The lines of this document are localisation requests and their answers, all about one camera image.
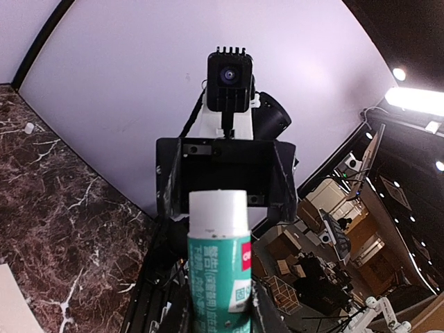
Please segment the white glue stick cap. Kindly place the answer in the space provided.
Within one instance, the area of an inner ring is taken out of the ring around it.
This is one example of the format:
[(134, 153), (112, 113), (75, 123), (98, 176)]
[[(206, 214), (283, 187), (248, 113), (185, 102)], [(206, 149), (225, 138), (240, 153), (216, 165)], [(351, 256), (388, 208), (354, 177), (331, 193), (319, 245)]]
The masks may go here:
[(24, 132), (27, 135), (30, 135), (33, 132), (34, 128), (35, 128), (35, 125), (31, 122), (28, 122), (24, 127)]

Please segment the cream paper envelope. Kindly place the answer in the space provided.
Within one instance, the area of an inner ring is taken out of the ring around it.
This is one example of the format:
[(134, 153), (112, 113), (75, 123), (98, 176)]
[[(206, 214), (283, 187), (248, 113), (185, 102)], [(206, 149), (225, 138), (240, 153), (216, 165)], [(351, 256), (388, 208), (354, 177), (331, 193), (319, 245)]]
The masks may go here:
[(1, 332), (43, 333), (9, 265), (1, 265)]

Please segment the green white glue stick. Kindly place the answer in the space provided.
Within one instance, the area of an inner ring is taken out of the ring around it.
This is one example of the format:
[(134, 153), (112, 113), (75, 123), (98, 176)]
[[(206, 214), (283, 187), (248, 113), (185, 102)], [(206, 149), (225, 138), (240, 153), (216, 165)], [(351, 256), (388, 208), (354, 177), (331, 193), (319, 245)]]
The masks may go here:
[(194, 332), (249, 332), (251, 240), (244, 190), (189, 195), (187, 235)]

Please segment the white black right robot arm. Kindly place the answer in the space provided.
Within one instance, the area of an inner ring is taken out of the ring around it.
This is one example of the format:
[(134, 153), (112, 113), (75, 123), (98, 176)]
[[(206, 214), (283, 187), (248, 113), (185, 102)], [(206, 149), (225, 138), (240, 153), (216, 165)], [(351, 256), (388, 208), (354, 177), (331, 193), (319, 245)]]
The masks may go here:
[(157, 213), (175, 217), (189, 211), (189, 193), (244, 190), (249, 207), (265, 207), (272, 221), (293, 221), (297, 191), (293, 173), (296, 147), (278, 141), (291, 117), (269, 94), (255, 95), (247, 111), (252, 139), (226, 139), (218, 112), (201, 110), (200, 137), (159, 138), (156, 141)]

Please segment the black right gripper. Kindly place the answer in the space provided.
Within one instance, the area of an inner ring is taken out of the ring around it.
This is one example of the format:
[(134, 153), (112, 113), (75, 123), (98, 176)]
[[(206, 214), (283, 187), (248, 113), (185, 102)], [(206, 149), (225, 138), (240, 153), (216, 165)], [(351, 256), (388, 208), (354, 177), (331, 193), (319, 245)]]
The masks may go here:
[(298, 196), (296, 146), (277, 140), (159, 138), (156, 141), (157, 214), (189, 211), (189, 193), (244, 190), (249, 207), (265, 207), (274, 223), (294, 222)]

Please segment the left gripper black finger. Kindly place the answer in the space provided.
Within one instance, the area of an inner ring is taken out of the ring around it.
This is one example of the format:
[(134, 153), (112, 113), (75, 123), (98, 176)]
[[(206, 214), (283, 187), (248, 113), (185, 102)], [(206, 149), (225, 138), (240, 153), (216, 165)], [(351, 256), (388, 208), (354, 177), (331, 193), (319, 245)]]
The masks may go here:
[(251, 332), (290, 333), (291, 331), (281, 319), (265, 287), (257, 280), (252, 280), (251, 290)]

